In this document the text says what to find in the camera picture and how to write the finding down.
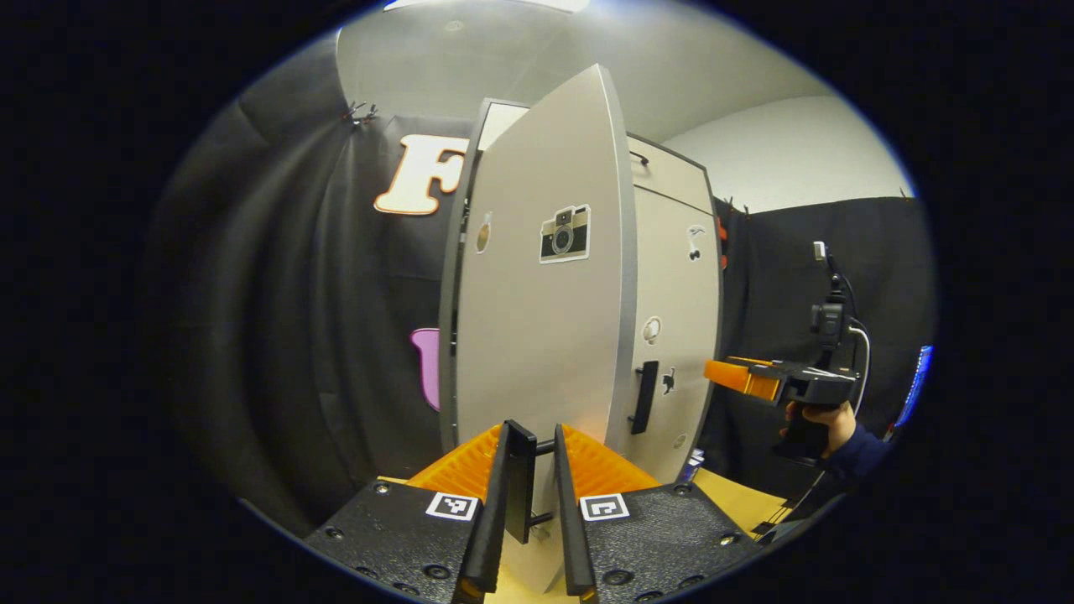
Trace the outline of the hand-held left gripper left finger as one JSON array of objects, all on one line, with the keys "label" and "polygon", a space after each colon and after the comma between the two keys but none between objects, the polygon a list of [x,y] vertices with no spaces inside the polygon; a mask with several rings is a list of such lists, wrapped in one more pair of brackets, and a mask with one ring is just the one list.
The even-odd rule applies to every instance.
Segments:
[{"label": "hand-held left gripper left finger", "polygon": [[395,596],[482,603],[498,588],[508,425],[494,425],[408,481],[369,481],[304,540]]}]

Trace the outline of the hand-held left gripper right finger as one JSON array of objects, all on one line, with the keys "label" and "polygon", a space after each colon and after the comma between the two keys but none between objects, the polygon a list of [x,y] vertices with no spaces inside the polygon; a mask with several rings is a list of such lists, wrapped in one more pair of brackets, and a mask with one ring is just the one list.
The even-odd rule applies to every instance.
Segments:
[{"label": "hand-held left gripper right finger", "polygon": [[569,425],[553,455],[566,589],[581,603],[684,603],[760,553],[694,481],[661,484]]}]

